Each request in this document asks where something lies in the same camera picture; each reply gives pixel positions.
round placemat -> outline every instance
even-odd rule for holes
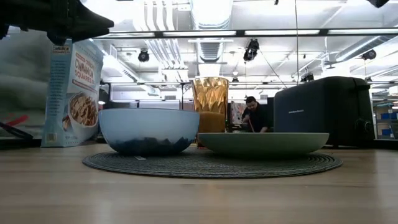
[[[84,158],[83,163],[95,169],[124,174],[248,179],[314,174],[337,168],[343,161],[319,153],[294,159],[247,160],[221,157],[209,150],[188,148],[176,156],[148,158],[103,152]]]

blue bowl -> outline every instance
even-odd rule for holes
[[[199,114],[192,111],[118,108],[99,112],[99,125],[112,149],[127,156],[169,156],[195,139]]]

wooden table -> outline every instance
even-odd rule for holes
[[[167,179],[85,167],[105,144],[0,151],[0,223],[398,223],[398,153],[324,151],[345,164],[301,177]]]

cinnamon cereal box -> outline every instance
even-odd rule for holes
[[[89,40],[53,46],[42,147],[77,146],[97,134],[102,66]]]

man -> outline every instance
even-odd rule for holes
[[[248,123],[251,131],[264,133],[268,130],[267,114],[265,109],[257,102],[255,97],[246,98],[247,108],[243,111],[242,122]]]

